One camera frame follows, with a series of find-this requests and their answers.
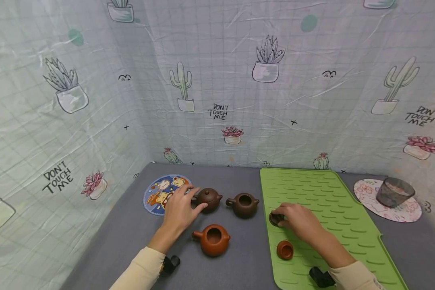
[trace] beige sleeve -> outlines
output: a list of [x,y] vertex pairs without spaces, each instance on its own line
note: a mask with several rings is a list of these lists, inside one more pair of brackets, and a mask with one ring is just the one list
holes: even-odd
[[110,290],[150,290],[160,275],[165,254],[143,248]]
[[359,261],[343,268],[330,269],[329,273],[337,283],[338,290],[385,290]]

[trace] blue cartoon coaster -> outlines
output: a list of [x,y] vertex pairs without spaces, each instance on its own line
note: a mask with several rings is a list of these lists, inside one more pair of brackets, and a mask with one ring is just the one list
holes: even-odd
[[187,177],[178,174],[165,175],[150,184],[143,196],[143,206],[154,215],[164,215],[166,203],[174,190],[191,184]]

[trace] teapot lid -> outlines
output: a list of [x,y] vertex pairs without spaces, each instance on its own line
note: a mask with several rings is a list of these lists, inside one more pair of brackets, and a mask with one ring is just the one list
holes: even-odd
[[214,201],[218,198],[218,192],[212,188],[203,188],[197,196],[197,201],[202,202],[210,202]]

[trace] black clip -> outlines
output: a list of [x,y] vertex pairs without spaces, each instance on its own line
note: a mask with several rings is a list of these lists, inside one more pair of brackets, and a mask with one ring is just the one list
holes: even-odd
[[313,267],[309,270],[309,275],[316,282],[318,287],[327,288],[335,285],[335,281],[329,272],[322,273],[318,267]]
[[170,259],[164,257],[163,269],[160,273],[171,274],[179,266],[180,259],[178,256],[172,256]]

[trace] gray table surface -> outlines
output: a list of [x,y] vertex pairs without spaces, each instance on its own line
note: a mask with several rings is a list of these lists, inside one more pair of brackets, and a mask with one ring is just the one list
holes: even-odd
[[[169,251],[177,255],[180,266],[169,277],[160,277],[153,289],[254,289],[276,290],[270,262],[263,208],[249,220],[234,216],[224,201],[248,192],[261,200],[259,168],[199,167],[148,164],[119,199],[90,242],[62,290],[107,290],[145,247],[162,217],[148,213],[142,203],[145,189],[158,177],[181,174],[195,186],[212,187],[223,195],[220,208],[201,214]],[[364,178],[383,180],[385,176],[340,174],[353,192],[356,181]],[[435,229],[423,213],[415,223],[392,222],[367,210],[380,232],[383,243],[410,290],[435,290]],[[217,258],[205,256],[192,231],[219,224],[231,236],[226,253]]]

